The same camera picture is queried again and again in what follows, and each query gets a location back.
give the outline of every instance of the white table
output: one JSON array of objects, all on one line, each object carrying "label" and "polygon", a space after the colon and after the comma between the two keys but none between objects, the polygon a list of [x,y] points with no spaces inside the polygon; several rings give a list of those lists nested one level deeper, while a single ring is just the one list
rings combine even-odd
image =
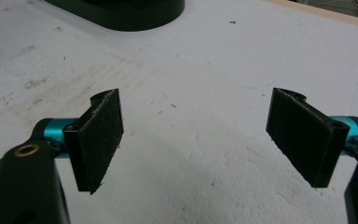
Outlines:
[{"label": "white table", "polygon": [[72,223],[346,223],[356,161],[313,189],[266,133],[273,87],[358,116],[358,26],[264,1],[186,1],[176,21],[123,33],[45,2],[0,0],[0,158],[43,118],[78,117],[120,88],[125,133]]}]

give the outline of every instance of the floor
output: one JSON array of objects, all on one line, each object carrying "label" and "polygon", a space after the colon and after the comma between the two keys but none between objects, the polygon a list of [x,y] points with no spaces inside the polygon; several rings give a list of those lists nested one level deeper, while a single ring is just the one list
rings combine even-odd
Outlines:
[{"label": "floor", "polygon": [[309,6],[358,17],[358,0],[306,0],[303,3]]}]

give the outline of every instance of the black object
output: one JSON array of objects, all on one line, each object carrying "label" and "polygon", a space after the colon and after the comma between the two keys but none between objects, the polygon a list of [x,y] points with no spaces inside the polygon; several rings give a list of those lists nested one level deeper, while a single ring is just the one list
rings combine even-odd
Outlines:
[{"label": "black object", "polygon": [[[345,117],[350,121],[347,125],[330,119],[305,100],[297,92],[274,88],[267,132],[313,187],[324,188],[340,150],[358,160],[358,134],[354,134],[358,118]],[[345,191],[345,202],[349,223],[358,224],[358,164]]]},{"label": "black object", "polygon": [[185,0],[46,0],[105,28],[142,31],[175,20]]},{"label": "black object", "polygon": [[30,139],[0,160],[0,223],[69,223],[54,164],[66,149],[79,190],[92,194],[101,186],[123,134],[118,90],[93,96],[80,119],[68,120],[40,120]]}]

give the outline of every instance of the brass screw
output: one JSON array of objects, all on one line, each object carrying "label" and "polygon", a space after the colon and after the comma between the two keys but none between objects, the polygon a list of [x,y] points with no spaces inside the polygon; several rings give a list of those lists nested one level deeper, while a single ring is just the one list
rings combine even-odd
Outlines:
[{"label": "brass screw", "polygon": [[39,150],[39,145],[37,144],[26,145],[18,148],[14,152],[14,155],[17,157],[26,157],[36,153],[37,150]]}]

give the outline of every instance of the white tabletop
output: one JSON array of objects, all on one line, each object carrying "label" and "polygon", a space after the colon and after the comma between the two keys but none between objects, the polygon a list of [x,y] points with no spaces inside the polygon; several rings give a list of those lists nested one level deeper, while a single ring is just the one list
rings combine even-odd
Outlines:
[{"label": "white tabletop", "polygon": [[358,116],[358,26],[264,1],[186,1],[157,29],[104,29],[0,0],[0,158],[43,118],[120,89],[125,133],[92,196],[56,160],[72,223],[346,223],[356,161],[313,189],[266,133],[273,87]]}]

